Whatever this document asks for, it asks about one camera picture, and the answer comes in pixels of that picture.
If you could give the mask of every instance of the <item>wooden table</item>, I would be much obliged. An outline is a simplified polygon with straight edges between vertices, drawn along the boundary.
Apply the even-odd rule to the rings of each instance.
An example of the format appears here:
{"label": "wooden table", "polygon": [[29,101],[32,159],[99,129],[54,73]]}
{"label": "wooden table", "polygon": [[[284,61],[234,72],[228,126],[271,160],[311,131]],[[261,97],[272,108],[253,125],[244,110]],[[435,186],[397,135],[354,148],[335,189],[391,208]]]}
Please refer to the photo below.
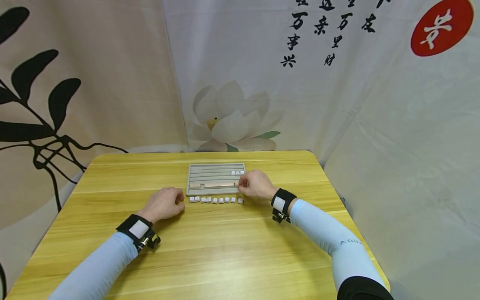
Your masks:
{"label": "wooden table", "polygon": [[[185,191],[189,164],[234,162],[264,171],[276,186],[328,212],[366,245],[308,151],[102,155],[88,167],[7,299],[46,299],[150,194],[169,186]],[[336,299],[330,257],[298,228],[274,222],[268,202],[244,202],[186,203],[183,214],[157,223],[159,248],[142,251],[107,298]]]}

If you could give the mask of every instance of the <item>fist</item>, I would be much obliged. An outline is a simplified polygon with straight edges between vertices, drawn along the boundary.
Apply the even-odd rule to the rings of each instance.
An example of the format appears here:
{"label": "fist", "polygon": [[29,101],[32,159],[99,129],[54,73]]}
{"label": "fist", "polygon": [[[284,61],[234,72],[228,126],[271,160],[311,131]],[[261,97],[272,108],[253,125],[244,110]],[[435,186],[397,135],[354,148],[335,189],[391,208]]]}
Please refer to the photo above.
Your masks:
{"label": "fist", "polygon": [[150,196],[145,206],[136,214],[152,223],[178,215],[185,209],[181,189],[163,188]]}
{"label": "fist", "polygon": [[249,171],[239,180],[239,192],[249,197],[272,200],[279,188],[273,186],[268,176],[260,170]]}

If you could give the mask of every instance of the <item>light blue sleeve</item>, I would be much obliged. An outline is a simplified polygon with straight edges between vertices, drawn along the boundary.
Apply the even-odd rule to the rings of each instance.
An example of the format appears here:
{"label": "light blue sleeve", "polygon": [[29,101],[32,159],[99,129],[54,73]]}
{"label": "light blue sleeve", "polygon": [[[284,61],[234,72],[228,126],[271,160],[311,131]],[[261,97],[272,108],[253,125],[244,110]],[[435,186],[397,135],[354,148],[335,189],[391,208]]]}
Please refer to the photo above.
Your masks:
{"label": "light blue sleeve", "polygon": [[361,241],[331,215],[298,199],[290,211],[290,221],[332,257],[337,291],[352,276],[371,278],[385,287]]}
{"label": "light blue sleeve", "polygon": [[117,232],[79,264],[48,299],[103,299],[137,255],[133,240]]}

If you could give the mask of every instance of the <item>curtain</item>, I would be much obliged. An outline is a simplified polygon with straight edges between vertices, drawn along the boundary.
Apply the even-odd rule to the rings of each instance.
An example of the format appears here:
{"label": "curtain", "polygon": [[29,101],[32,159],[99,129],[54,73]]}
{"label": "curtain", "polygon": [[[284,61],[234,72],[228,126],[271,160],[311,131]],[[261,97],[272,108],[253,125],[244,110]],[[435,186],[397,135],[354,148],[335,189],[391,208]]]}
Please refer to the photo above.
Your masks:
{"label": "curtain", "polygon": [[188,148],[159,1],[2,1],[0,14],[6,293],[94,157]]}
{"label": "curtain", "polygon": [[477,298],[474,3],[163,4],[191,150],[312,150],[396,299]]}
{"label": "curtain", "polygon": [[396,299],[475,299],[478,2],[0,3],[4,291],[97,155],[309,149]]}

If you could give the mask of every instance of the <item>red circle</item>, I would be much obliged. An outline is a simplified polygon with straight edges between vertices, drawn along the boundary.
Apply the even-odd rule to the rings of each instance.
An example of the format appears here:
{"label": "red circle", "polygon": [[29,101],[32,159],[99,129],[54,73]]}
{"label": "red circle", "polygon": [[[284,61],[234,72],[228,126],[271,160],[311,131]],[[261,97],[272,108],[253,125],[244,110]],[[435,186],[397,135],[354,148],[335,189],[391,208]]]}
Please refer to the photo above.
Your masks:
{"label": "red circle", "polygon": [[[447,15],[448,10],[450,10],[451,20],[446,22],[440,21],[435,26],[434,23],[437,17],[441,20],[442,17]],[[418,56],[431,56],[442,53],[463,39],[472,23],[473,7],[468,0],[440,1],[423,15],[415,27],[410,41],[412,51]],[[445,28],[439,28],[439,26],[447,26],[447,28],[450,28],[450,31]]]}

